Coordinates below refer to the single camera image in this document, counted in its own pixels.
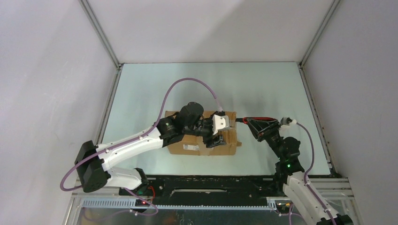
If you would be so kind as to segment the red black utility knife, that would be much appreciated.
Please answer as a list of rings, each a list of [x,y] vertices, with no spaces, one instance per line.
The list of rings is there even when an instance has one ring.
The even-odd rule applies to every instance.
[[[271,125],[273,123],[278,123],[278,120],[271,117],[242,117],[236,118],[235,122],[244,123],[246,125]]]

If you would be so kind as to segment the brown cardboard express box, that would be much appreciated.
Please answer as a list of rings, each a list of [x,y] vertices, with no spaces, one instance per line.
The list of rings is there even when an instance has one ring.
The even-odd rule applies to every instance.
[[[226,112],[230,120],[230,128],[220,131],[226,142],[225,145],[219,145],[207,148],[203,143],[203,138],[194,135],[185,135],[180,142],[167,146],[171,154],[177,155],[195,155],[195,156],[232,156],[235,155],[237,147],[242,145],[237,140],[237,118],[236,112]]]

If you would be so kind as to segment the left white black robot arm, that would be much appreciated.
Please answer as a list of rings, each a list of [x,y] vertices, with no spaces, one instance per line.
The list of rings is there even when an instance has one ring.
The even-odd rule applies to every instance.
[[[129,171],[118,168],[117,164],[147,151],[178,143],[186,135],[201,137],[207,148],[225,145],[221,131],[229,127],[229,117],[225,112],[216,111],[206,118],[203,107],[190,102],[139,134],[108,144],[84,142],[75,160],[81,188],[90,193],[103,187],[120,187],[143,195],[148,191],[144,171],[140,168]]]

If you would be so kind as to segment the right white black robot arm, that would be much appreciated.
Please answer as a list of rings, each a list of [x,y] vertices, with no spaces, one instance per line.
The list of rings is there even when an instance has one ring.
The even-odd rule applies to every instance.
[[[287,196],[308,225],[352,225],[349,215],[335,210],[312,185],[308,173],[299,161],[301,142],[294,137],[282,137],[282,128],[296,125],[289,117],[281,120],[269,117],[243,117],[238,122],[246,124],[258,142],[266,141],[278,157],[273,178],[273,190]]]

